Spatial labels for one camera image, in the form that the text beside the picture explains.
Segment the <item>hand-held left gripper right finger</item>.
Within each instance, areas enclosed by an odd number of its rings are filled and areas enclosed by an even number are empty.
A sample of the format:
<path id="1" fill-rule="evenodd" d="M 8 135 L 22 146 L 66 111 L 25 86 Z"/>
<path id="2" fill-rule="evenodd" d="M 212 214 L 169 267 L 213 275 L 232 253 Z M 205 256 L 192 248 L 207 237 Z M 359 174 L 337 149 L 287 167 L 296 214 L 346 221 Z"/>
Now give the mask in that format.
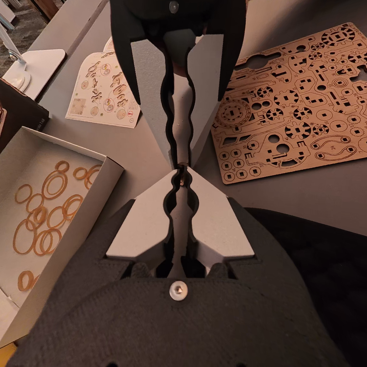
<path id="1" fill-rule="evenodd" d="M 255 253 L 231 204 L 236 201 L 200 176 L 185 168 L 188 226 L 185 255 L 187 278 L 204 278 L 205 269 L 216 263 L 254 259 Z"/>

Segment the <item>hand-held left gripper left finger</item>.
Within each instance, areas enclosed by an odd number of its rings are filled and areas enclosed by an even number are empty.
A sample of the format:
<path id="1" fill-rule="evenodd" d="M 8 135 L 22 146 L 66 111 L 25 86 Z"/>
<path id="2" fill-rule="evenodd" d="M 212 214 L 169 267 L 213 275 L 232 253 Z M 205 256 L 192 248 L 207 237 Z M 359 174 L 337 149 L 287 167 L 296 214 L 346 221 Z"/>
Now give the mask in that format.
<path id="1" fill-rule="evenodd" d="M 108 258 L 144 262 L 166 278 L 172 269 L 174 230 L 171 217 L 180 188 L 179 170 L 173 170 L 137 196 L 107 250 Z"/>

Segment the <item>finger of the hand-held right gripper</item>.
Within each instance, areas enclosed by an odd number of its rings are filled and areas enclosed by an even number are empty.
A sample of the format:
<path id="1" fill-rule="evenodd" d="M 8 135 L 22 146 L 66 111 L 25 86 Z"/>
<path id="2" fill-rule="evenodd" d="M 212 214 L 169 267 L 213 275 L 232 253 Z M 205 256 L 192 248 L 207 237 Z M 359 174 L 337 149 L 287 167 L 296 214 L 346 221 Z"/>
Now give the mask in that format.
<path id="1" fill-rule="evenodd" d="M 203 35 L 199 42 L 186 52 L 185 69 L 192 89 L 189 110 L 190 136 L 188 142 L 189 166 L 197 162 L 214 114 L 218 110 L 218 89 L 221 73 L 223 35 Z"/>
<path id="2" fill-rule="evenodd" d="M 174 113 L 170 106 L 174 73 L 167 49 L 148 39 L 131 43 L 140 107 L 157 144 L 172 169 L 177 168 L 177 145 L 173 137 Z"/>

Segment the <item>small wooden gear assembly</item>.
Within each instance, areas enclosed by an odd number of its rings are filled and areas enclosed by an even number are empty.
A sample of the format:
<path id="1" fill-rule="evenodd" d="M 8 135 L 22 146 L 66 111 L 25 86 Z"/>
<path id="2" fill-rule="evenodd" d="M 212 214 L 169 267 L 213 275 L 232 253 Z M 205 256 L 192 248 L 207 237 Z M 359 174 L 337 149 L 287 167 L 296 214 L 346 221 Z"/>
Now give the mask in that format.
<path id="1" fill-rule="evenodd" d="M 187 188 L 188 187 L 188 172 L 187 167 L 189 167 L 188 163 L 180 162 L 178 163 L 178 168 L 180 172 L 180 186 Z"/>

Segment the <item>laser-cut wooden parts sheet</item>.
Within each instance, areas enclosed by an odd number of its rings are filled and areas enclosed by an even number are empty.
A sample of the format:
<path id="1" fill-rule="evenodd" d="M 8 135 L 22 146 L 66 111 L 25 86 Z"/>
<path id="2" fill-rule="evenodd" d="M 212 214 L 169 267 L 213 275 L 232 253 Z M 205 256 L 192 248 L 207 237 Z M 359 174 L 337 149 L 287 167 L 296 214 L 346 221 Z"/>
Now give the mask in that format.
<path id="1" fill-rule="evenodd" d="M 366 158 L 366 46 L 347 22 L 234 70 L 211 127 L 223 183 Z"/>

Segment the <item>printed instruction leaflet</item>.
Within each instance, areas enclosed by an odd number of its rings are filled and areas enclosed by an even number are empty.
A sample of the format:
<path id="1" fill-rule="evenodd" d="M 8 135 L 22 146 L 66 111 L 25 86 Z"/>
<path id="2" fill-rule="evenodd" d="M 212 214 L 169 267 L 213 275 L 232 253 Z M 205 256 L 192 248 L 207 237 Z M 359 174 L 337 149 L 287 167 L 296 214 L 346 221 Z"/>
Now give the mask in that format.
<path id="1" fill-rule="evenodd" d="M 134 128 L 139 114 L 110 37 L 103 52 L 90 54 L 81 64 L 65 117 Z"/>

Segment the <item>pile of rubber bands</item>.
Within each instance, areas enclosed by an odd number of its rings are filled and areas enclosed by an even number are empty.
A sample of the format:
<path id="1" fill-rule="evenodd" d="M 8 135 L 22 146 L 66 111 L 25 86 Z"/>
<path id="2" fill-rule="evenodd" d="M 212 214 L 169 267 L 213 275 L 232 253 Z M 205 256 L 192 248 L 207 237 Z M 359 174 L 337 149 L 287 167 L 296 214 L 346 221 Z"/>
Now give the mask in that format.
<path id="1" fill-rule="evenodd" d="M 62 239 L 62 228 L 75 217 L 84 201 L 84 196 L 73 193 L 66 199 L 60 197 L 68 185 L 69 162 L 61 160 L 44 179 L 39 192 L 26 183 L 15 192 L 16 204 L 25 204 L 26 218 L 16 227 L 12 249 L 18 255 L 33 253 L 38 257 L 51 255 Z M 61 200 L 60 205 L 52 203 Z"/>

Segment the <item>white stand base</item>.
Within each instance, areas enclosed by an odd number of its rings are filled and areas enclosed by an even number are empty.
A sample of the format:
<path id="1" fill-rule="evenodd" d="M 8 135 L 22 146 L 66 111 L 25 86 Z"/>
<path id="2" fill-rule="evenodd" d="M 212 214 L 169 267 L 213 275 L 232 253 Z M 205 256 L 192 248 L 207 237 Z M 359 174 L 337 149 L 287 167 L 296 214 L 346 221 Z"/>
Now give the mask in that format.
<path id="1" fill-rule="evenodd" d="M 35 100 L 66 56 L 63 49 L 27 51 L 22 55 L 9 50 L 16 61 L 2 77 Z"/>

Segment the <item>black quilted cushion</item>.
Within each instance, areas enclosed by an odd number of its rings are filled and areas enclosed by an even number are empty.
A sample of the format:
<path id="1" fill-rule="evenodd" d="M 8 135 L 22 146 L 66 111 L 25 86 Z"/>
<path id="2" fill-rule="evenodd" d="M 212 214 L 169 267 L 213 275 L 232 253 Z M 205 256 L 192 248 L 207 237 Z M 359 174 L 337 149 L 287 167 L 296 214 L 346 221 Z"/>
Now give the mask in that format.
<path id="1" fill-rule="evenodd" d="M 271 210 L 246 210 L 286 250 L 346 360 L 367 366 L 366 236 Z"/>

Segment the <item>black cardboard box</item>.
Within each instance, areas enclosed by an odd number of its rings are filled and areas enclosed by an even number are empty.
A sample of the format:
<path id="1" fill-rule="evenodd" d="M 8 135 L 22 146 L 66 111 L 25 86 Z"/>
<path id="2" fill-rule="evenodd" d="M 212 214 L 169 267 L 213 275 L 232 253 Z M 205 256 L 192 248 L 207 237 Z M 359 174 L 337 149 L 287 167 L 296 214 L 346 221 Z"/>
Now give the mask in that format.
<path id="1" fill-rule="evenodd" d="M 0 151 L 2 152 L 21 126 L 42 131 L 49 112 L 7 81 L 0 79 Z"/>

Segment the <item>white cardboard box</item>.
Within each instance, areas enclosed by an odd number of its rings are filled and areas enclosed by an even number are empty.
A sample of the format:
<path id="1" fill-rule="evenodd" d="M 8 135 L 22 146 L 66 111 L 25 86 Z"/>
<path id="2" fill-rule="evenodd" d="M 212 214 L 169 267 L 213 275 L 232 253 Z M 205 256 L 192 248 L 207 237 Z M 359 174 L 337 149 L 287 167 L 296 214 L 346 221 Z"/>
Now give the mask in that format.
<path id="1" fill-rule="evenodd" d="M 26 218 L 25 204 L 14 195 L 23 184 L 39 192 L 46 176 L 61 160 L 69 162 L 69 183 L 60 199 L 73 193 L 84 201 L 62 228 L 53 254 L 18 255 L 12 249 L 17 225 Z M 22 127 L 1 153 L 1 347 L 33 327 L 57 278 L 82 245 L 124 168 L 103 154 Z"/>

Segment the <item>yellow plastic bin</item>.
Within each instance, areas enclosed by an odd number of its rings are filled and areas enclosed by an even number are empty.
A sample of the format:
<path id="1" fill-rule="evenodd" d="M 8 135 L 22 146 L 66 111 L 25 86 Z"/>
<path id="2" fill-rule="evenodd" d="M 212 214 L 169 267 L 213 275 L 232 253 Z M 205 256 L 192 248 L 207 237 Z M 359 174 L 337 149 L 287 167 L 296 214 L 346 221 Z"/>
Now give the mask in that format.
<path id="1" fill-rule="evenodd" d="M 15 343 L 10 343 L 6 346 L 0 348 L 0 366 L 5 367 L 7 362 L 13 356 L 15 351 L 17 350 L 17 346 Z"/>

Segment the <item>clear stand post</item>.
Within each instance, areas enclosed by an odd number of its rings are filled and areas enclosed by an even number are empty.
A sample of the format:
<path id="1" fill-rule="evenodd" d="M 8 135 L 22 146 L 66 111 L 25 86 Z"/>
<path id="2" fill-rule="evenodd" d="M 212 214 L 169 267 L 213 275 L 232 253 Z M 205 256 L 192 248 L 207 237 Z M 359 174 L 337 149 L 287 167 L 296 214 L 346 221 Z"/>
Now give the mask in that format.
<path id="1" fill-rule="evenodd" d="M 20 63 L 25 64 L 25 61 L 21 53 L 19 52 L 16 45 L 11 40 L 10 36 L 7 34 L 7 31 L 2 24 L 0 24 L 0 37 L 5 47 L 8 49 L 10 57 L 13 58 L 15 61 L 19 61 Z"/>

